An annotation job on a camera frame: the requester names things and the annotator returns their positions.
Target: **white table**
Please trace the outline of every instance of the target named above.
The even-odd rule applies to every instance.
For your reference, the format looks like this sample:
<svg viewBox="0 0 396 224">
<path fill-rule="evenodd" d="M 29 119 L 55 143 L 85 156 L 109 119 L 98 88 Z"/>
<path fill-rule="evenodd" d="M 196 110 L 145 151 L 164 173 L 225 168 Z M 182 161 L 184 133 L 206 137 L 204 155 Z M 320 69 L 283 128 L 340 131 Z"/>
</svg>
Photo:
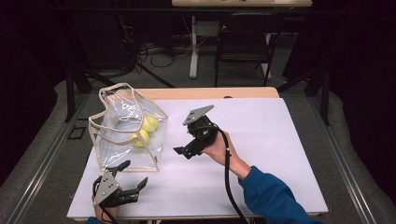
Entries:
<svg viewBox="0 0 396 224">
<path fill-rule="evenodd" d="M 207 116 L 230 133 L 238 154 L 247 163 L 285 181 L 308 214 L 328 212 L 283 99 L 276 98 L 276 95 L 273 95 L 275 98 L 262 98 L 257 94 L 260 90 L 272 91 L 270 88 L 214 89 L 175 89 L 170 90 L 168 96 L 161 94 L 167 90 L 159 91 L 160 98 L 172 98 L 171 95 L 177 92 L 183 92 L 181 98 L 189 98 L 189 91 L 191 98 L 196 98 L 194 96 L 206 90 L 203 98 L 212 93 L 212 97 L 218 99 L 155 100 L 169 116 L 160 158 L 161 170 L 158 173 L 118 172 L 116 179 L 123 189 L 136 188 L 148 176 L 148 184 L 140 192 L 139 201 L 123 205 L 119 218 L 164 220 L 237 217 L 224 188 L 224 168 L 206 155 L 187 160 L 173 150 L 173 147 L 184 147 L 192 140 L 187 127 L 182 125 L 190 110 L 206 105 L 215 106 Z M 258 98 L 218 97 L 248 95 L 249 91 L 252 97 Z M 102 174 L 92 150 L 68 217 L 83 220 L 94 216 L 92 183 Z M 235 175 L 230 174 L 230 182 L 241 211 L 247 217 L 253 216 L 244 204 L 242 188 L 237 184 Z"/>
<path fill-rule="evenodd" d="M 311 0 L 172 0 L 174 7 L 311 7 Z M 197 21 L 192 16 L 191 21 L 191 65 L 190 78 L 197 77 L 198 48 L 196 42 Z M 266 71 L 268 64 L 262 64 Z"/>
</svg>

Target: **blue sweater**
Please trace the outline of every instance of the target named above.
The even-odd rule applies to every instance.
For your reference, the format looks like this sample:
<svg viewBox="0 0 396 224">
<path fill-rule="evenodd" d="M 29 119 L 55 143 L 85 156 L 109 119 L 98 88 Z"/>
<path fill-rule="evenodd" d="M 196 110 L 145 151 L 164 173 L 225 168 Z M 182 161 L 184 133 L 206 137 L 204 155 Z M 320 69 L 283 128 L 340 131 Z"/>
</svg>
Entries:
<svg viewBox="0 0 396 224">
<path fill-rule="evenodd" d="M 255 166 L 244 180 L 239 180 L 239 185 L 244 189 L 247 207 L 252 213 L 265 217 L 267 224 L 323 223 L 305 212 L 282 180 Z"/>
</svg>

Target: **clear plastic bag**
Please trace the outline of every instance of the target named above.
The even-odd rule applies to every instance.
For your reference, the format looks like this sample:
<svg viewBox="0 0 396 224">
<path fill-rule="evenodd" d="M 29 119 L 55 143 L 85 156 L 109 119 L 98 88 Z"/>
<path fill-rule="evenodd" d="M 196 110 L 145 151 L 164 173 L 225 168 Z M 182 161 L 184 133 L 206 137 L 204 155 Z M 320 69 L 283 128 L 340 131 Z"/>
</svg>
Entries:
<svg viewBox="0 0 396 224">
<path fill-rule="evenodd" d="M 89 117 L 99 168 L 131 161 L 124 171 L 158 172 L 167 115 L 126 83 L 101 89 L 99 98 L 106 110 Z"/>
</svg>

